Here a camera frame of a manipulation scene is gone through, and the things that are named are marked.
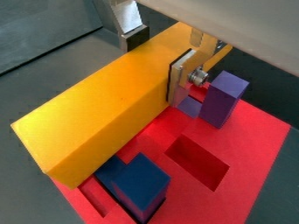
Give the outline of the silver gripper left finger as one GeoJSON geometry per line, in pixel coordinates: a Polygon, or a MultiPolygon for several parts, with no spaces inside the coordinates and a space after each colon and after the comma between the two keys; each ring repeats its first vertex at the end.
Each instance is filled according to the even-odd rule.
{"type": "Polygon", "coordinates": [[[105,29],[119,37],[120,49],[132,51],[149,39],[135,0],[92,0],[105,29]]]}

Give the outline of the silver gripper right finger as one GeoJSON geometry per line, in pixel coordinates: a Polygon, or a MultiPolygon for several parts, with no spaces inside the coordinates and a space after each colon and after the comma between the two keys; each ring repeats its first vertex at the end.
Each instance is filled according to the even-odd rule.
{"type": "Polygon", "coordinates": [[[217,40],[200,30],[191,29],[191,48],[171,63],[167,83],[167,101],[177,107],[189,93],[189,85],[200,86],[207,80],[203,64],[211,59],[217,40]]]}

